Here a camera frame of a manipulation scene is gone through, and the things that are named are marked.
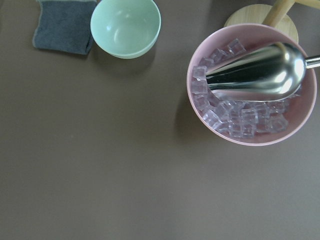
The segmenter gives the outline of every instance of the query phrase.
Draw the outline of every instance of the ice scoop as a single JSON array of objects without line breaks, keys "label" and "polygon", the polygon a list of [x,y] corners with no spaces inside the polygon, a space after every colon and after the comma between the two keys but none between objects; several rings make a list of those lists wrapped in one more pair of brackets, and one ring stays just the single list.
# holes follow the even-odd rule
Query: ice scoop
[{"label": "ice scoop", "polygon": [[320,55],[305,58],[295,46],[276,42],[209,70],[206,81],[222,100],[277,101],[298,90],[306,69],[319,66]]}]

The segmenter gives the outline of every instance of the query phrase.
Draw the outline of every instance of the metal scoop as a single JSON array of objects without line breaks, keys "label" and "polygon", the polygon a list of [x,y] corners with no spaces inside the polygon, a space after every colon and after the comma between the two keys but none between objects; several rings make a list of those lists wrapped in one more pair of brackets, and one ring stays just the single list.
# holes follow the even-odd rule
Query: metal scoop
[{"label": "metal scoop", "polygon": [[277,101],[294,94],[306,69],[320,55],[305,58],[293,45],[277,42],[206,73],[210,90],[222,100]]}]

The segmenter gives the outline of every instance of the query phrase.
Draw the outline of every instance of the blue-gray towel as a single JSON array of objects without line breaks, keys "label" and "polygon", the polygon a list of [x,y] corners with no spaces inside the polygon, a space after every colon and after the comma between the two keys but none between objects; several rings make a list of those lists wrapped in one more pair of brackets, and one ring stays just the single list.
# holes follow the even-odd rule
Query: blue-gray towel
[{"label": "blue-gray towel", "polygon": [[37,0],[41,13],[33,36],[38,49],[86,55],[93,44],[90,20],[97,0]]}]

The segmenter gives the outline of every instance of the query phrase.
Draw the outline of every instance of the light green bowl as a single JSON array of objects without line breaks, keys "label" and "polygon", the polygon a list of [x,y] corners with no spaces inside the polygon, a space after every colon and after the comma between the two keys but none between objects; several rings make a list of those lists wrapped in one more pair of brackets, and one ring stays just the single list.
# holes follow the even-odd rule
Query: light green bowl
[{"label": "light green bowl", "polygon": [[155,44],[161,16],[153,0],[102,0],[90,26],[100,48],[115,57],[133,59]]}]

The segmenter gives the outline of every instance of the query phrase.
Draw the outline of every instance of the cloth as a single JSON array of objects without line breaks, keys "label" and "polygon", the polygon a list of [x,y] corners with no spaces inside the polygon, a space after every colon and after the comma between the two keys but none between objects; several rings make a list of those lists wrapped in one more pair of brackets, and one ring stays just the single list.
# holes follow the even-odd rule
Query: cloth
[{"label": "cloth", "polygon": [[96,0],[37,0],[41,12],[32,39],[38,49],[86,55],[93,44],[90,30]]}]

